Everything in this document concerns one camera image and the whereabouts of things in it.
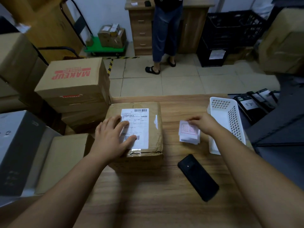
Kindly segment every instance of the hand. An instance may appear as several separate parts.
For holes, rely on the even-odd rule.
[[[203,133],[212,136],[219,126],[221,126],[210,114],[204,112],[200,116],[187,119],[189,124],[197,126]]]
[[[115,126],[119,119],[120,115],[105,119],[95,130],[95,141],[90,154],[100,157],[106,164],[119,158],[136,140],[136,135],[132,135],[126,141],[120,143],[120,133],[129,122],[123,121]]]

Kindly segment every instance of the black crate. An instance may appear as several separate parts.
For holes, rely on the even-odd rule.
[[[240,29],[240,23],[230,13],[210,13],[202,37],[210,49],[229,49],[234,46]]]
[[[211,52],[214,50],[217,49],[209,49],[204,40],[201,38],[196,54],[202,67],[222,66],[224,64],[224,61],[228,55],[227,50],[224,49],[226,53],[222,59],[210,59]]]
[[[231,11],[230,14],[241,24],[235,46],[254,46],[265,32],[267,21],[252,10]]]

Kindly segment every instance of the person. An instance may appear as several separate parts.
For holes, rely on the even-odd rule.
[[[102,170],[136,140],[133,135],[120,143],[120,132],[128,122],[115,126],[119,119],[117,115],[100,123],[90,153],[9,228],[73,227]],[[304,193],[300,188],[248,149],[211,115],[203,113],[188,121],[215,139],[241,194],[263,227],[303,227]]]
[[[169,55],[167,62],[175,67],[177,32],[183,12],[183,0],[154,0],[154,22],[152,31],[152,55],[154,65],[146,67],[147,73],[160,74],[162,56]]]

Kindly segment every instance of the white mesh basket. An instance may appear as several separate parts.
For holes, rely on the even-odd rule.
[[[207,112],[213,116],[220,125],[229,130],[235,137],[246,145],[240,112],[235,100],[211,97]],[[209,151],[210,153],[220,155],[214,139],[210,136]]]

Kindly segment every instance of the jeans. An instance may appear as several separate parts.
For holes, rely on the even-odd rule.
[[[183,5],[171,12],[164,12],[155,6],[154,23],[152,32],[152,55],[154,62],[161,62],[166,53],[175,56],[177,51],[177,31]]]

